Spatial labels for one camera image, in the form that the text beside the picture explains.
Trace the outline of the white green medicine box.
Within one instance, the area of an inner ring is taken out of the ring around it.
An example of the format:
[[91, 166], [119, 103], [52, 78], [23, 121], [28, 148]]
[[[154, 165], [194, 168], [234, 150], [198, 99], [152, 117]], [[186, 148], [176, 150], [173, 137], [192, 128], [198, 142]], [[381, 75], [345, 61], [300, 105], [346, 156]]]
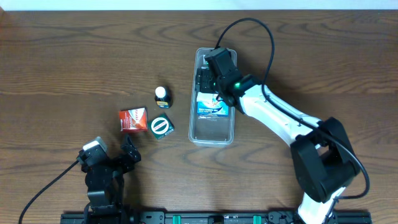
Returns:
[[207, 54], [203, 56], [204, 65], [208, 68], [211, 68], [214, 65], [214, 56], [211, 54]]

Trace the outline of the blue cooling patch packet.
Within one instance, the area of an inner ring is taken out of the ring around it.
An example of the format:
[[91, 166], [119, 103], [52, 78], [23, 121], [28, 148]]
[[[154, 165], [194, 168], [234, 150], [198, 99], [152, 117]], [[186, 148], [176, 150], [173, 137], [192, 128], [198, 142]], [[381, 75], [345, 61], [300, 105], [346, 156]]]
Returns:
[[217, 94], [197, 94], [197, 114], [200, 116], [228, 117], [229, 107], [224, 101], [217, 100]]

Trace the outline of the red Panadol box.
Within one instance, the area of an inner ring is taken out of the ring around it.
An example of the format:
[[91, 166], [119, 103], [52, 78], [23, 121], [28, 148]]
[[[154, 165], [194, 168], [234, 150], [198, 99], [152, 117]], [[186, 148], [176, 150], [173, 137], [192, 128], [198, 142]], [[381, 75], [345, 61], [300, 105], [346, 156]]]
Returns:
[[148, 130], [147, 111], [145, 108], [120, 111], [119, 120], [121, 132], [137, 133]]

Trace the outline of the dark cough syrup bottle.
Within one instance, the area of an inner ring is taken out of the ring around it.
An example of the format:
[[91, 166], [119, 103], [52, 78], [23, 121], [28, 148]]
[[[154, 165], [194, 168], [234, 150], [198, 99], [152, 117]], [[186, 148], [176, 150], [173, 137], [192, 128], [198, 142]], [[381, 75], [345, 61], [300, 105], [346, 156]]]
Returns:
[[169, 109], [172, 106], [172, 97], [167, 87], [158, 86], [155, 89], [155, 102], [159, 108]]

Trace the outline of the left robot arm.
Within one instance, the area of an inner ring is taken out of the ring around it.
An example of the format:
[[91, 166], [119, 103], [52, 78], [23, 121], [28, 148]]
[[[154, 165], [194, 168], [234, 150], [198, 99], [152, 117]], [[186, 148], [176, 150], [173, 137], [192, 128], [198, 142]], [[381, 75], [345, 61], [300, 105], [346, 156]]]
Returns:
[[89, 212], [84, 211], [85, 223], [132, 223], [134, 215], [124, 200], [125, 173], [134, 170], [141, 161], [141, 154], [134, 146], [130, 135], [125, 134], [119, 156], [110, 158], [108, 147], [101, 137], [88, 142], [79, 152], [77, 161], [86, 174]]

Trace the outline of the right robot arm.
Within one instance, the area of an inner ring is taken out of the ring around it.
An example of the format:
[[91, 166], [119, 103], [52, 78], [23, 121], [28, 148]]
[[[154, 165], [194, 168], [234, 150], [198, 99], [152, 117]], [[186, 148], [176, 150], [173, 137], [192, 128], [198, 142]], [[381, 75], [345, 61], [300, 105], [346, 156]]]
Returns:
[[359, 173], [366, 173], [355, 156], [343, 125], [322, 121], [296, 110], [237, 68], [213, 73], [199, 67], [194, 89], [209, 93], [267, 126], [290, 147], [296, 179], [304, 191], [293, 223], [328, 223], [336, 218], [335, 204]]

